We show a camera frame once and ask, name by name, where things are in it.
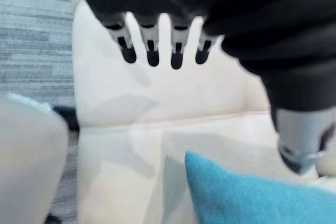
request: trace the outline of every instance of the teal cushion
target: teal cushion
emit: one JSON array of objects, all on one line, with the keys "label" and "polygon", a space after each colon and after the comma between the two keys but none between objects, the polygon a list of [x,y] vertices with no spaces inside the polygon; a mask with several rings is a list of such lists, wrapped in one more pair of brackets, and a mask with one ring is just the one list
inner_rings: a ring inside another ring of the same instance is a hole
[{"label": "teal cushion", "polygon": [[185,155],[200,224],[336,224],[336,194],[228,172]]}]

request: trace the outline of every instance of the black rubber covering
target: black rubber covering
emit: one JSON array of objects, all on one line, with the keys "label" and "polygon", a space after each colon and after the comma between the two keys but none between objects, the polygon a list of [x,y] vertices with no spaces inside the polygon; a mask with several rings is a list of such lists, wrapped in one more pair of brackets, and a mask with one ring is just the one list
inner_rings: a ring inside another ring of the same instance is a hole
[{"label": "black rubber covering", "polygon": [[173,0],[261,76],[275,108],[336,105],[336,0]]},{"label": "black rubber covering", "polygon": [[[114,13],[206,16],[208,35],[261,76],[270,103],[295,111],[336,104],[336,0],[87,0],[104,25]],[[172,56],[177,68],[182,58]]]}]

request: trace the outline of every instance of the floor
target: floor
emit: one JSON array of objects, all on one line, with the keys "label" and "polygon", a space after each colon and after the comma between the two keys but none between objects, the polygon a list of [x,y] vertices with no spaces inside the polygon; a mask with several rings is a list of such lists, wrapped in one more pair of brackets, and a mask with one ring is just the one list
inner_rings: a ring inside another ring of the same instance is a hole
[{"label": "floor", "polygon": [[[71,0],[0,0],[0,90],[40,102],[75,105],[71,60]],[[51,212],[76,224],[78,135]]]}]

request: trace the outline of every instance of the fabric texture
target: fabric texture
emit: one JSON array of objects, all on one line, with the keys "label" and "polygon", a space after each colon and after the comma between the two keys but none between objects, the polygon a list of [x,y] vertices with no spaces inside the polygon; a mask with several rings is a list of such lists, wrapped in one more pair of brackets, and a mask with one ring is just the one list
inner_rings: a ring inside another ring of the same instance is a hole
[{"label": "fabric texture", "polygon": [[0,0],[0,90],[75,105],[71,0]]},{"label": "fabric texture", "polygon": [[195,153],[185,156],[200,224],[332,224],[336,194],[230,173]]}]

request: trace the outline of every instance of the gray carpet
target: gray carpet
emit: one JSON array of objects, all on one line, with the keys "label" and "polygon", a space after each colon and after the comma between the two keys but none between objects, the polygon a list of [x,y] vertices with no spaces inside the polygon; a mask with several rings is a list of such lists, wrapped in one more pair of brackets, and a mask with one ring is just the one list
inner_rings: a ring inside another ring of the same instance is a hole
[{"label": "gray carpet", "polygon": [[[0,0],[0,90],[40,102],[74,105],[71,0]],[[65,224],[76,221],[76,133],[51,207]]]}]

